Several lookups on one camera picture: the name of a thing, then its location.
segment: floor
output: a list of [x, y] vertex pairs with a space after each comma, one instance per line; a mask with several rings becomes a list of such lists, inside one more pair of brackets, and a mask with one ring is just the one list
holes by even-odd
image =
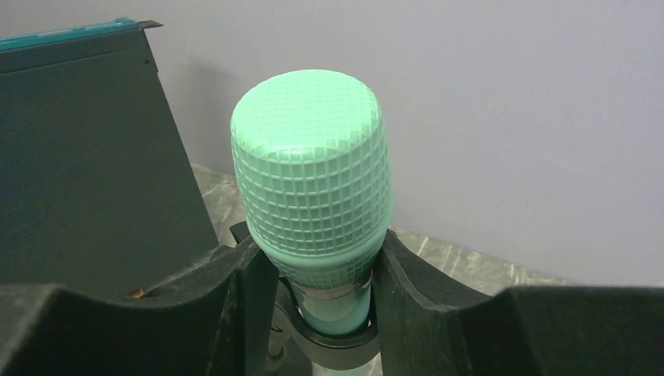
[[[211, 221], [223, 244], [235, 244], [228, 228], [244, 221], [244, 206], [233, 175], [213, 172], [193, 164], [194, 175], [203, 195]], [[511, 285], [555, 284], [568, 282], [544, 273], [526, 269], [498, 258], [470, 251], [456, 245], [409, 231], [392, 228], [401, 241], [422, 259], [452, 278], [488, 295]], [[364, 366], [352, 371], [332, 371], [314, 365], [314, 376], [356, 375], [382, 376], [380, 354]]]

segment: metal band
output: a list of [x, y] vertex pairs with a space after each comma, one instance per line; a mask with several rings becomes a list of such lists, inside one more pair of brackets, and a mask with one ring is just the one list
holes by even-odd
[[353, 291], [361, 290], [369, 287], [371, 283], [371, 273], [369, 270], [368, 273], [364, 274], [357, 281], [352, 284], [346, 284], [344, 286], [336, 287], [329, 290], [316, 290], [308, 287], [302, 287], [299, 284], [294, 284], [290, 282], [290, 285], [300, 290], [303, 294], [317, 299], [334, 299], [340, 298], [341, 296], [348, 295]]

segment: mint green microphone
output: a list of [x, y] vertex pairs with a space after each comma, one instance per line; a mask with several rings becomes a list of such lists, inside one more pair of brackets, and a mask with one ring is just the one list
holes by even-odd
[[249, 231], [302, 316], [326, 334], [358, 329], [394, 208], [376, 96], [339, 72], [281, 74], [242, 97], [231, 135]]

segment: textured grille pattern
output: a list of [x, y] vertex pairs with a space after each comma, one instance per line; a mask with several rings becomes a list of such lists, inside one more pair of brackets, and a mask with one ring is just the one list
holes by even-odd
[[244, 95], [231, 134], [251, 235], [277, 268], [320, 289], [367, 272], [393, 208], [371, 90], [329, 70], [281, 74]]

